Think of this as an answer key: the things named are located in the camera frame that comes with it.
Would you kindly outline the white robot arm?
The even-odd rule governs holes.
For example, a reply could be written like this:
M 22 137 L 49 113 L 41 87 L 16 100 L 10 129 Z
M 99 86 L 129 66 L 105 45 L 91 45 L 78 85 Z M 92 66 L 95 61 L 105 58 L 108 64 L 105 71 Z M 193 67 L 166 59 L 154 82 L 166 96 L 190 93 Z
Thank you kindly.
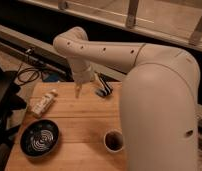
M 119 112 L 128 171 L 198 171 L 200 69 L 187 51 L 149 43 L 90 41 L 74 27 L 57 35 L 76 83 L 92 79 L 90 62 L 126 73 Z

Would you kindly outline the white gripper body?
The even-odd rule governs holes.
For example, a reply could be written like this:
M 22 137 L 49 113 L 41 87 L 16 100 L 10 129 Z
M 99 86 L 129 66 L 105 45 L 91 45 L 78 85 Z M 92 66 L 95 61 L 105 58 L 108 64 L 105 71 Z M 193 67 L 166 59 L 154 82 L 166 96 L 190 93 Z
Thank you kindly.
M 76 84 L 85 84 L 95 79 L 94 70 L 91 66 L 84 71 L 73 71 L 72 76 Z

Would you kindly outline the cream pointed gripper finger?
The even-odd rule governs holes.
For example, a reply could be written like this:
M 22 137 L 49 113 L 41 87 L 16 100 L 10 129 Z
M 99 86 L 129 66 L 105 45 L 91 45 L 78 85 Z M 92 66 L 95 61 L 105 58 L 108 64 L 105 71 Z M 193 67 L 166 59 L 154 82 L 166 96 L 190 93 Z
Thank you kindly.
M 75 97 L 76 98 L 79 98 L 82 87 L 83 87 L 82 84 L 75 85 Z

